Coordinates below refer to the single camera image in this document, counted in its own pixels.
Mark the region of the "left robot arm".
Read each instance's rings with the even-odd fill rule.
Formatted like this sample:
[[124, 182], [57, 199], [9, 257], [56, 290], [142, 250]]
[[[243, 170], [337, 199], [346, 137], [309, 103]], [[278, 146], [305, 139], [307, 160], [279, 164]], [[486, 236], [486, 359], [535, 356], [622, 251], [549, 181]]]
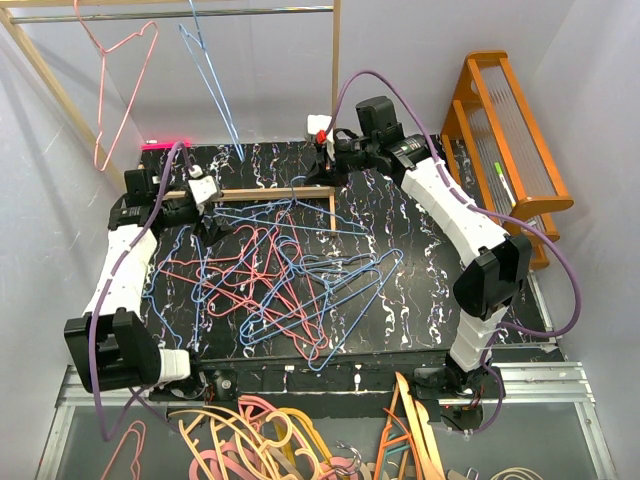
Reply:
[[225, 234], [204, 222], [206, 206], [222, 196], [218, 183], [197, 165], [188, 172], [185, 193], [163, 200], [157, 198], [155, 170], [124, 174], [126, 191], [110, 209], [108, 250], [96, 290], [83, 315], [64, 328], [87, 392], [171, 383], [182, 397], [194, 399], [205, 390], [207, 376], [192, 365], [189, 352], [159, 347], [140, 318], [149, 264], [163, 231], [192, 225], [207, 246]]

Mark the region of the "light blue wire hanger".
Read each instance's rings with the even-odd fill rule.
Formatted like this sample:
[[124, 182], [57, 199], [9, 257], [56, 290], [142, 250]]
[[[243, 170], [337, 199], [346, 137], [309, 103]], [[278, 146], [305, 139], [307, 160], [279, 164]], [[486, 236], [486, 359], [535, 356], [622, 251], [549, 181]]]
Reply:
[[195, 26], [195, 32], [190, 32], [183, 24], [180, 24], [178, 26], [178, 30], [181, 39], [187, 48], [187, 51], [189, 52], [189, 55], [194, 62], [210, 97], [213, 99], [239, 160], [244, 162], [244, 149], [239, 139], [239, 134], [233, 120], [231, 109], [224, 95], [213, 61], [209, 54], [207, 44], [204, 40], [195, 2], [188, 0], [188, 4], [191, 10], [191, 18]]

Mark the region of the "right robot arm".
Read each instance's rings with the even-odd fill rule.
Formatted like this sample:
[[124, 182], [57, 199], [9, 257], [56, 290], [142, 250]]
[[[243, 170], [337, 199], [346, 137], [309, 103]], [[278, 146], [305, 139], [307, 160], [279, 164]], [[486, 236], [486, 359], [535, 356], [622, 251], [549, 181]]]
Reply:
[[393, 102], [373, 97], [356, 106], [362, 132], [333, 129], [329, 115], [310, 115], [306, 137], [317, 156], [305, 184], [344, 186], [351, 173], [375, 169], [416, 201], [459, 254], [462, 274], [453, 286], [460, 319], [443, 367], [415, 372], [428, 392], [466, 397], [480, 390], [487, 375], [490, 340], [527, 277], [532, 245], [476, 212], [476, 204], [453, 180], [426, 136], [408, 136]]

